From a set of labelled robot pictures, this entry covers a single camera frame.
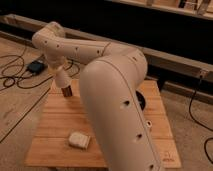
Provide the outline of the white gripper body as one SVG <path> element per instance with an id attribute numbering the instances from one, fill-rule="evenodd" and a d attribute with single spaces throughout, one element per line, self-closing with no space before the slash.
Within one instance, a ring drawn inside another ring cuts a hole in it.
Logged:
<path id="1" fill-rule="evenodd" d="M 47 63 L 50 73 L 52 75 L 56 75 L 64 69 L 65 65 L 67 64 L 67 59 L 62 57 L 57 60 L 48 60 Z"/>

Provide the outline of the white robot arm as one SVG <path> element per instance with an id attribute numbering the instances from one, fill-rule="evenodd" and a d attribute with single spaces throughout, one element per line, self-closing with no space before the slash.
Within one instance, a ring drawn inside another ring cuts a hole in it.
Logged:
<path id="1" fill-rule="evenodd" d="M 136 95 L 148 69 L 141 50 L 69 39 L 56 22 L 34 33 L 32 42 L 55 72 L 67 57 L 85 64 L 80 97 L 110 171 L 165 171 Z"/>

